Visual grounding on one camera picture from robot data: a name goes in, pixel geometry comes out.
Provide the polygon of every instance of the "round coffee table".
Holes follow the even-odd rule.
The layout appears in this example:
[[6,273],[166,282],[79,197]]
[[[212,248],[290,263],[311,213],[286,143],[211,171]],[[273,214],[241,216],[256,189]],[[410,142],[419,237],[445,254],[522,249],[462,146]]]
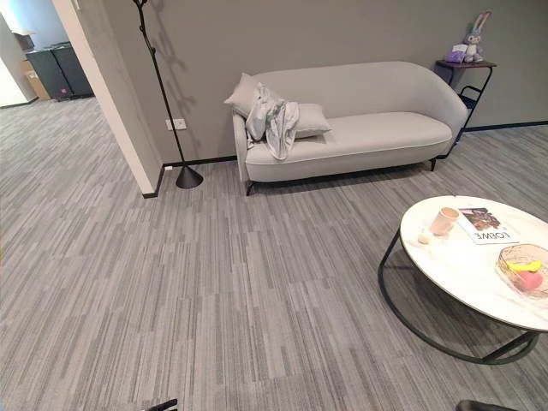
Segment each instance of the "round coffee table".
[[[392,312],[415,335],[446,354],[487,365],[518,360],[534,348],[540,333],[548,332],[548,308],[538,301],[518,295],[497,274],[495,264],[500,251],[512,244],[476,245],[458,223],[447,236],[434,237],[428,245],[420,244],[418,236],[421,229],[429,227],[438,211],[445,206],[485,207],[519,236],[521,244],[530,243],[548,249],[548,224],[509,205],[464,196],[422,200],[405,212],[400,228],[378,266],[378,283],[383,297]],[[414,264],[446,294],[489,319],[525,332],[484,357],[474,357],[447,348],[418,330],[397,309],[384,285],[384,264],[398,238]],[[517,353],[506,355],[517,348],[521,348]]]

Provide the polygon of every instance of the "pink cup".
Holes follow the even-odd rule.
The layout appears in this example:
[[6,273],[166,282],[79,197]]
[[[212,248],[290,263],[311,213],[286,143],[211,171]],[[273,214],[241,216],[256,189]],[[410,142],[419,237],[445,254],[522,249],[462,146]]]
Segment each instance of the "pink cup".
[[434,219],[432,225],[430,226],[430,231],[434,235],[446,235],[453,229],[457,218],[459,218],[458,210],[450,207],[444,207],[439,211],[438,215]]

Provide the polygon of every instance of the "magazine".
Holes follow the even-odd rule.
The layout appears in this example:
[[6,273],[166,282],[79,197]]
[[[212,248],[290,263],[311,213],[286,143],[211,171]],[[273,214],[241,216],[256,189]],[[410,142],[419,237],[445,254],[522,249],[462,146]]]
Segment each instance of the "magazine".
[[458,223],[476,244],[519,242],[517,235],[502,226],[486,208],[459,208]]

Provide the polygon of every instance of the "marble tabletop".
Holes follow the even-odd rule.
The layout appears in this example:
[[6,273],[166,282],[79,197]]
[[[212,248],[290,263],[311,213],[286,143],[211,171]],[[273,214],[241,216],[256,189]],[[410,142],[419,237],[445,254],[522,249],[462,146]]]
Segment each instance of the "marble tabletop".
[[439,288],[457,300],[516,327],[548,331],[548,301],[518,294],[497,273],[500,251],[512,244],[476,245],[457,223],[447,236],[430,244],[418,242],[442,207],[485,207],[515,232],[520,243],[548,249],[548,223],[509,205],[465,196],[433,197],[411,206],[402,218],[400,233],[409,258]]

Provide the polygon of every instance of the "gray throw pillow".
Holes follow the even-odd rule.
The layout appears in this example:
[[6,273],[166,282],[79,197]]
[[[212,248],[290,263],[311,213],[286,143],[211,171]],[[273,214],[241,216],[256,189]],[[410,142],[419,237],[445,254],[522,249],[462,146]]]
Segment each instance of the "gray throw pillow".
[[[277,94],[271,91],[273,98]],[[235,87],[230,97],[224,100],[225,104],[247,119],[255,101],[259,97],[259,82],[251,75],[242,73],[240,83]],[[319,104],[299,103],[299,121],[296,125],[296,139],[304,139],[330,131],[331,127],[325,119],[322,106]]]
[[251,75],[242,73],[240,83],[238,83],[232,95],[224,100],[224,103],[231,105],[236,113],[247,118],[255,100],[259,97],[258,84],[259,82]]
[[304,139],[331,130],[319,104],[299,103],[299,121],[296,125],[296,139]]

